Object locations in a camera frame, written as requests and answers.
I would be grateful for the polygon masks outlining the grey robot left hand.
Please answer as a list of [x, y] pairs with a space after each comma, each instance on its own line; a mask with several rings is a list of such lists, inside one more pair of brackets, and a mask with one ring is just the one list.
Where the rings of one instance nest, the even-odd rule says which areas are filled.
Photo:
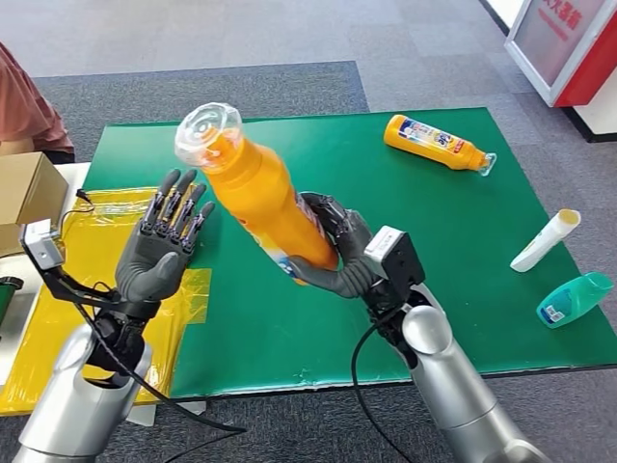
[[152, 197], [132, 230], [115, 271], [116, 287], [127, 301], [161, 301], [174, 295], [195, 252], [198, 235], [214, 209], [197, 210], [207, 186], [189, 187], [197, 171], [173, 169]]

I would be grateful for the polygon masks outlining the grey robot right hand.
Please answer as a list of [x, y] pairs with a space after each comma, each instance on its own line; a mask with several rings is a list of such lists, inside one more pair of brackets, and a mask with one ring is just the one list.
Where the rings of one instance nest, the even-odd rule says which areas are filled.
[[348, 299], [361, 298], [365, 304], [374, 301], [373, 286], [380, 278], [372, 271], [364, 251], [373, 233], [356, 210], [345, 208], [333, 196], [302, 192], [302, 198], [316, 214], [342, 261], [339, 270], [317, 267], [306, 259], [290, 257], [290, 265], [299, 279]]

